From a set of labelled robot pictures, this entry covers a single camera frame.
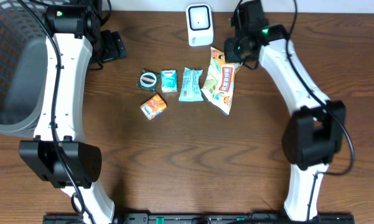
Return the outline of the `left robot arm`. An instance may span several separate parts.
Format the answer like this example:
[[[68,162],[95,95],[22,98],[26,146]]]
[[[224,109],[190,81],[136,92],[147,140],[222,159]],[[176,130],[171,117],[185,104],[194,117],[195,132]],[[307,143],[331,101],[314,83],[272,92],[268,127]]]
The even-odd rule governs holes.
[[[75,214],[44,223],[121,223],[99,176],[99,147],[85,142],[82,109],[86,73],[126,57],[117,32],[103,30],[109,14],[101,1],[47,4],[38,20],[46,34],[47,75],[41,114],[31,141],[21,141],[22,160],[43,181],[66,193]]]

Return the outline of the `orange tissue pack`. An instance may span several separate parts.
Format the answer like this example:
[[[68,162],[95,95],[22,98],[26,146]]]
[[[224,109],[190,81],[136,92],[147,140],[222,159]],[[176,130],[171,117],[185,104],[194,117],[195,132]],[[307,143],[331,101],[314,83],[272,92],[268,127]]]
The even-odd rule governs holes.
[[[141,111],[148,120],[152,120],[167,108],[167,104],[160,94],[154,95],[140,106]]]

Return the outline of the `green Kleenex tissue pack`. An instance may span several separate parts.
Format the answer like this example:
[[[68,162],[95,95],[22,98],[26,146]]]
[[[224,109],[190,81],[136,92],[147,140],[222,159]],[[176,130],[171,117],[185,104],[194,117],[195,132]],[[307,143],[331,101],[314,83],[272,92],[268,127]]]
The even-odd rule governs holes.
[[[178,91],[177,70],[163,70],[161,72],[161,90],[163,93]]]

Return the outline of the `yellow snack bag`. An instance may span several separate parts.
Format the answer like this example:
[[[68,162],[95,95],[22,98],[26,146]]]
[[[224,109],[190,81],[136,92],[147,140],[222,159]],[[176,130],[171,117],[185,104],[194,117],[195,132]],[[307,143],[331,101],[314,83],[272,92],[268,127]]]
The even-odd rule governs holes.
[[[228,116],[233,101],[235,75],[241,64],[227,63],[224,52],[214,47],[210,50],[210,65],[201,92],[211,104]]]

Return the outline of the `teal wet wipe packet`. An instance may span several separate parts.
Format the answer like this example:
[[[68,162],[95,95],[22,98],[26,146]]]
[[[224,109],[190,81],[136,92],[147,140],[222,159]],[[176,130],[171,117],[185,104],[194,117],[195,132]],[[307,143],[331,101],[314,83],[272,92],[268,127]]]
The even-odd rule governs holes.
[[[202,74],[203,70],[191,70],[185,67],[179,101],[203,101],[202,92],[199,86],[199,79]]]

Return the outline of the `green Zam-Buk tin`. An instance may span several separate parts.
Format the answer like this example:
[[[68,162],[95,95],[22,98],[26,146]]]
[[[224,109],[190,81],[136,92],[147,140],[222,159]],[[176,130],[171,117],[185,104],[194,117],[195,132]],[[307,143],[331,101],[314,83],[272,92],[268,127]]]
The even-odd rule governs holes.
[[[139,77],[137,87],[142,90],[156,92],[160,79],[160,74],[149,70],[143,70],[141,76]]]

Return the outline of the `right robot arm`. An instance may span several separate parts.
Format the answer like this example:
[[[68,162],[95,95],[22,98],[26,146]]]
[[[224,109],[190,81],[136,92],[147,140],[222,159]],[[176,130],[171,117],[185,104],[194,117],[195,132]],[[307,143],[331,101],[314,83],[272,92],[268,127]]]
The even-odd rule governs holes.
[[[282,147],[291,165],[283,212],[263,223],[353,223],[353,216],[320,215],[317,211],[322,179],[341,149],[345,105],[332,101],[314,83],[296,54],[291,30],[271,25],[261,1],[240,1],[230,19],[235,36],[224,43],[227,62],[254,61],[273,79],[290,119]]]

